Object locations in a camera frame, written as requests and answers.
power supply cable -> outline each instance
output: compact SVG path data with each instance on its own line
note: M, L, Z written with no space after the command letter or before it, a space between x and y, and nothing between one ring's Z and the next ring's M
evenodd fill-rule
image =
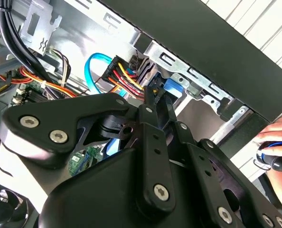
M6 47L28 71L38 75L43 80L52 82L43 66L19 38L11 15L11 7L11 0L0 0L0 33ZM47 92L54 99L60 98L59 94L49 88L47 88Z

black robotic arm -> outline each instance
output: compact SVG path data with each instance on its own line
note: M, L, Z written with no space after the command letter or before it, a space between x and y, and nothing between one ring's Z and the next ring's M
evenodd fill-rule
M69 177L72 152L111 138L121 140L118 153ZM282 228L220 149L177 121L167 93L147 88L138 108L110 93L8 109L0 183L31 200L41 228Z

yellow wire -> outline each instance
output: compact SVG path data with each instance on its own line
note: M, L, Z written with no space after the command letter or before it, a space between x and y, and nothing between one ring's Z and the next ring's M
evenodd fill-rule
M7 88L8 87L8 85L4 85L4 86L2 86L1 88L0 88L0 92L1 91L3 91L5 88Z
M133 83L136 87L138 87L140 90L143 90L143 87L142 87L142 86L140 86L139 84L137 84L134 80L132 80L132 79L128 76L128 74L125 72L125 70L124 70L122 64L121 64L121 63L118 63L118 65L119 65L119 67L120 67L122 73L124 74L124 76L125 76L131 83Z
M36 78L36 77L33 77L33 76L32 76L29 72L27 72L25 69L23 69L23 72L24 72L24 74L25 74L27 77L29 77L29 78L35 80L36 82L39 82L40 84L43 82L43 80L38 79L38 78ZM52 84L52 83L47 82L46 85L49 86L49 87L51 87L51 88L54 88L54 89L56 89L56 90L58 90L58 91L61 91L61 92L65 93L65 94L68 95L69 97L74 97L73 95L71 95L70 93L68 93L66 90L63 90L63 89L61 89L61 88L59 88L59 87L56 87L56 86L54 86L54 84Z

metal sheet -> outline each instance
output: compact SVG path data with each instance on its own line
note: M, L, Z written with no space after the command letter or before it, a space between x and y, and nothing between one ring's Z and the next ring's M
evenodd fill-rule
M102 2L267 120L282 113L282 70L201 1Z

human hand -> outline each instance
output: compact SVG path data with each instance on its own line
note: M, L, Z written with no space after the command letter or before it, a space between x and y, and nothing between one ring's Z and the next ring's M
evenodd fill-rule
M255 142L262 144L266 141L280 141L282 142L282 117L275 123L267 126L256 137ZM282 146L275 146L262 149L262 153L272 156L282 157Z

